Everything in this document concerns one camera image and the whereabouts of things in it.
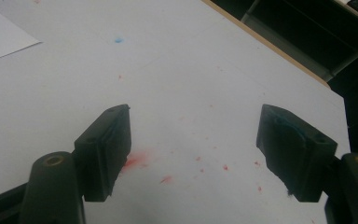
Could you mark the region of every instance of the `red spot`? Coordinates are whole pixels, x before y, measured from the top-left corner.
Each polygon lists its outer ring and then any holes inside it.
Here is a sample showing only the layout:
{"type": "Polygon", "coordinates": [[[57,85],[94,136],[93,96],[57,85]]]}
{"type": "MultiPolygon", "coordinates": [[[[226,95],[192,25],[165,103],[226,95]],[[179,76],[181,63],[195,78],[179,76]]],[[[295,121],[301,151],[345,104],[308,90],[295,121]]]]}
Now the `red spot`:
{"type": "Polygon", "coordinates": [[[164,176],[159,183],[160,183],[160,184],[162,184],[162,183],[164,183],[164,184],[170,184],[170,183],[172,183],[172,176],[171,176],[171,175],[166,175],[166,176],[164,176]]]}
{"type": "Polygon", "coordinates": [[[130,169],[135,167],[146,167],[147,164],[145,163],[147,158],[146,153],[144,152],[132,152],[127,157],[127,162],[124,167],[121,169],[121,173],[124,173],[130,169]]]}

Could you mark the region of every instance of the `red mark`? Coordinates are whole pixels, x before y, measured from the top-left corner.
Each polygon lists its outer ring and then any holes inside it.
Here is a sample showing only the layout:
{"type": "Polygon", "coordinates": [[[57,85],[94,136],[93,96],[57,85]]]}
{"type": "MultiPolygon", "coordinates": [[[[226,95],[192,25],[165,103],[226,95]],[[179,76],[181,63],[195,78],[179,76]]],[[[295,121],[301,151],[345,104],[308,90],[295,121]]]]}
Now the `red mark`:
{"type": "Polygon", "coordinates": [[[172,176],[171,175],[164,176],[159,183],[160,184],[162,184],[162,183],[164,183],[164,184],[172,183],[172,176]]]}
{"type": "Polygon", "coordinates": [[[127,162],[124,165],[124,167],[121,169],[121,172],[124,173],[130,169],[133,169],[135,167],[146,167],[147,164],[146,161],[146,153],[144,152],[132,152],[127,157],[127,162]]]}

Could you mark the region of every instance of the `table surface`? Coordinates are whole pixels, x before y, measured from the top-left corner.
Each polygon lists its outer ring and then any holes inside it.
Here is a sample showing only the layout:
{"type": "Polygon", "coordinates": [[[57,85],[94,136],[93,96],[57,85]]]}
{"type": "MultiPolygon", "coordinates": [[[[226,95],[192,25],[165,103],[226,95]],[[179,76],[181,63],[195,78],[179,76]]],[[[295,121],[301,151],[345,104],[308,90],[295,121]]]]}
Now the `table surface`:
{"type": "Polygon", "coordinates": [[[289,197],[255,146],[262,104],[349,151],[344,102],[195,0],[13,0],[0,13],[42,44],[0,59],[0,193],[108,107],[131,107],[131,159],[88,223],[325,223],[289,197]]]}

